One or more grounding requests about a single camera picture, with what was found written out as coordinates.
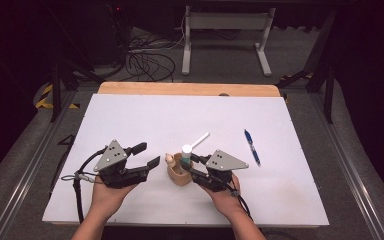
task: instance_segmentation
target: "gray carpet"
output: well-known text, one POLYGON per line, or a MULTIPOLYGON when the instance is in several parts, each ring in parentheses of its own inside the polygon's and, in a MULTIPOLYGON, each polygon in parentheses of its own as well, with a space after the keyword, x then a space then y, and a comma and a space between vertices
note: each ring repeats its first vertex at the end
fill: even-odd
MULTIPOLYGON (((302 69, 317 37, 317 31, 305 33, 300 29, 272 30, 266 47, 266 55, 273 76, 264 77, 252 46, 254 39, 258 39, 260 34, 260 32, 242 31, 236 40, 221 40, 216 36, 204 33, 196 35, 194 37, 196 41, 192 43, 191 73, 188 76, 181 75, 181 46, 161 50, 158 53, 167 54, 176 62, 175 82, 275 84, 281 76, 292 75, 302 69)), ((101 69, 97 72, 105 71, 108 69, 101 69)), ((128 76, 124 69, 109 80, 115 81, 128 76)), ((320 196, 330 226, 315 229, 265 228, 263 232, 266 233, 268 239, 279 240, 290 239, 285 234, 290 234, 300 240, 373 239, 370 228, 338 164, 334 145, 324 127, 324 119, 319 117, 319 110, 312 102, 314 95, 307 94, 303 88, 306 81, 300 80, 283 89, 282 92, 288 94, 287 106, 314 179, 320 187, 320 196)), ((81 83, 73 100, 73 103, 80 103, 80 108, 69 109, 63 115, 54 137, 49 142, 49 148, 44 154, 37 175, 34 176, 34 181, 26 191, 24 201, 19 209, 15 209, 16 215, 13 221, 8 223, 7 231, 1 235, 3 239, 68 239, 76 230, 76 226, 43 223, 41 218, 49 198, 54 173, 60 158, 67 149, 67 146, 58 145, 58 142, 70 134, 77 133, 90 97, 97 89, 96 83, 81 83)), ((39 113, 0 165, 0 215, 11 199, 11 194, 29 166, 30 160, 34 157, 49 126, 51 114, 51 109, 39 109, 39 113)), ((335 87, 332 116, 333 126, 343 143, 344 151, 354 163, 384 225, 384 185, 356 137, 338 85, 335 87)), ((226 234, 222 234, 224 230, 217 231, 209 231, 208 238, 201 236, 199 238, 227 239, 221 237, 226 234)), ((149 239, 149 237, 145 237, 149 236, 146 235, 146 232, 153 233, 151 239, 193 239, 198 237, 198 233, 193 229, 179 231, 179 229, 173 228, 118 228, 107 229, 106 239, 149 239), (118 238, 112 238, 114 234, 117 234, 118 238)))

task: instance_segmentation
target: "black cable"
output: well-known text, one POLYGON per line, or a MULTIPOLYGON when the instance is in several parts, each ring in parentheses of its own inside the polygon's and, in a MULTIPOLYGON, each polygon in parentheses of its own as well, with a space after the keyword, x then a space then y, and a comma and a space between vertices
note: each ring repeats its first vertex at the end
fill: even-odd
POLYGON ((82 223, 84 221, 84 216, 83 216, 83 209, 82 209, 82 191, 81 191, 81 185, 80 185, 80 178, 79 174, 84 174, 83 170, 86 167, 87 164, 90 163, 96 156, 101 155, 105 152, 107 149, 107 146, 103 148, 102 150, 97 151, 94 153, 92 156, 90 156, 79 168, 79 170, 76 171, 74 176, 68 175, 68 176, 63 176, 61 177, 61 180, 63 181, 68 181, 68 180, 73 180, 73 188, 74 192, 76 193, 76 203, 77 203, 77 215, 79 216, 79 222, 82 223))
POLYGON ((173 81, 173 73, 176 69, 176 64, 170 57, 165 56, 163 54, 148 53, 145 51, 139 53, 129 53, 127 66, 128 67, 126 67, 126 71, 132 76, 126 79, 122 79, 120 81, 125 81, 133 77, 137 77, 138 81, 140 81, 141 76, 147 76, 146 81, 151 80, 156 82, 167 79, 168 77, 170 77, 173 81), (157 61, 154 57, 161 57, 169 60, 171 62, 172 68, 169 69, 168 67, 161 65, 160 62, 157 61), (167 74, 156 79, 153 75, 155 75, 160 68, 164 69, 167 74))
POLYGON ((96 156, 98 155, 101 155, 105 152, 105 150, 107 149, 107 146, 105 146, 102 150, 99 150, 97 151, 96 153, 94 153, 92 156, 90 156, 83 164, 82 166, 80 167, 80 169, 77 171, 78 173, 83 173, 83 169, 85 169, 86 165, 88 165, 90 163, 90 161, 92 161, 96 156))
POLYGON ((83 217, 83 209, 82 209, 82 190, 80 187, 80 179, 73 180, 73 188, 76 193, 76 203, 77 203, 77 215, 79 216, 79 222, 82 223, 84 221, 83 217))

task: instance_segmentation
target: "metal frame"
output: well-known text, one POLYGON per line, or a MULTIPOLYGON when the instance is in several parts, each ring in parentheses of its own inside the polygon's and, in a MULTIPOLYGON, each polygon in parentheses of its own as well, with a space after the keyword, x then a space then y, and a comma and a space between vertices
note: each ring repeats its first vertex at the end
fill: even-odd
POLYGON ((261 41, 255 43, 255 50, 264 75, 271 76, 272 72, 264 53, 264 47, 267 43, 275 11, 275 8, 270 8, 268 13, 198 13, 191 12, 191 7, 186 6, 182 74, 188 75, 190 72, 191 29, 247 29, 264 30, 261 41))

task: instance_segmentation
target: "white paper sheet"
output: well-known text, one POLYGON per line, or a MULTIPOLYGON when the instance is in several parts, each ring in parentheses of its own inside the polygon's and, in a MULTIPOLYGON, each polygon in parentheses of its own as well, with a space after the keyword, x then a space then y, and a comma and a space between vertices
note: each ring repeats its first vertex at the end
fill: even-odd
MULTIPOLYGON (((180 152, 184 144, 192 144, 206 132, 210 136, 194 149, 195 154, 206 156, 221 149, 249 164, 248 169, 234 173, 257 225, 329 224, 283 98, 95 94, 61 176, 73 175, 113 139, 124 148, 147 142, 148 149, 131 156, 126 167, 144 166, 157 156, 161 156, 160 165, 127 196, 109 222, 229 226, 198 185, 176 186, 167 174, 165 153, 180 152), (261 167, 254 161, 244 129, 252 135, 261 167)), ((93 172, 98 160, 85 171, 93 172)), ((203 165, 197 169, 205 171, 203 165)), ((92 184, 82 181, 81 185, 86 215, 92 184)), ((43 221, 78 222, 72 181, 58 180, 43 221)))

